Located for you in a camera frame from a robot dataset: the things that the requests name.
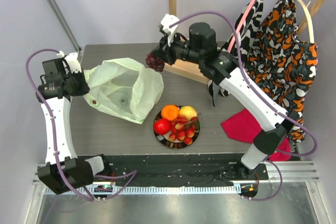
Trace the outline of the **fake dark grape bunch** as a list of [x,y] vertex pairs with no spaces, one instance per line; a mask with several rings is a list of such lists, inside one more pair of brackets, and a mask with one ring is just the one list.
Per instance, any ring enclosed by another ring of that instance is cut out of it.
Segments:
[[156,72],[162,72],[164,69],[165,62],[152,54],[147,55],[145,61],[147,66]]

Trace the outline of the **green avocado plastic bag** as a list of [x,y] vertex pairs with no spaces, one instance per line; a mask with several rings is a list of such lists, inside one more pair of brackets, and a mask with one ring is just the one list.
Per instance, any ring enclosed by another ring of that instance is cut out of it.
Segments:
[[91,107],[136,124],[144,122],[164,90],[160,73],[131,58],[104,60],[83,73],[90,89],[84,99]]

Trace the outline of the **fake lemon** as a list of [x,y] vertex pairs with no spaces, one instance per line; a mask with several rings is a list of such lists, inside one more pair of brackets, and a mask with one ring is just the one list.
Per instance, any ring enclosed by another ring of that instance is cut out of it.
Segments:
[[198,116],[198,113],[192,106],[182,106],[179,110],[179,116],[191,121]]

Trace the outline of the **fake orange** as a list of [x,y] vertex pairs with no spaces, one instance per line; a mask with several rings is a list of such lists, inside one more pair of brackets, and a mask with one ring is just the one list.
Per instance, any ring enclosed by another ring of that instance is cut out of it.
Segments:
[[169,121],[175,120],[179,115],[179,108],[176,105],[166,105],[161,110],[161,116]]

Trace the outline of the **fake red cherry bunch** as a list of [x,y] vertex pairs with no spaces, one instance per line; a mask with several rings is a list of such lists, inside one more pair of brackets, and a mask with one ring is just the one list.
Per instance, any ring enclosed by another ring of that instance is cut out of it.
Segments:
[[171,129],[167,134],[167,140],[173,144],[191,145],[200,133],[200,123],[197,116],[188,120],[184,116],[178,116],[170,122]]

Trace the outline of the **fake red tomato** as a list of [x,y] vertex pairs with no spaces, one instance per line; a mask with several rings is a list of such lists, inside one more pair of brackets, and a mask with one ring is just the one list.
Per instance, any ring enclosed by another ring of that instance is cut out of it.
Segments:
[[165,135],[171,129],[171,123],[167,119],[159,119],[154,122],[153,130],[158,135]]

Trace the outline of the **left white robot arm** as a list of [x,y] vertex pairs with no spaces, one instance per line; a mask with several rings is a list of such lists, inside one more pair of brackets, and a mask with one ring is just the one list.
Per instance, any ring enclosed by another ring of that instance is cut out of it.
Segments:
[[51,191],[59,195],[69,187],[77,189],[93,183],[94,177],[105,182],[112,174],[103,154],[78,158],[71,136],[70,107],[73,97],[88,94],[89,87],[76,54],[43,62],[44,75],[36,95],[45,115],[47,155],[37,175]]

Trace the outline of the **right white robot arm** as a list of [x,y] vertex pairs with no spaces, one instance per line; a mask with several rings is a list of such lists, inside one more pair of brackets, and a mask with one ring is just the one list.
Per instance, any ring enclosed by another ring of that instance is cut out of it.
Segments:
[[150,56],[169,65],[177,60],[196,64],[203,76],[231,93],[257,120],[261,131],[237,166],[239,177],[250,179],[259,163],[287,137],[299,115],[275,103],[245,74],[234,56],[217,48],[216,34],[209,24],[193,23],[189,39],[184,39],[176,32],[178,21],[174,15],[164,16],[159,25],[163,37]]

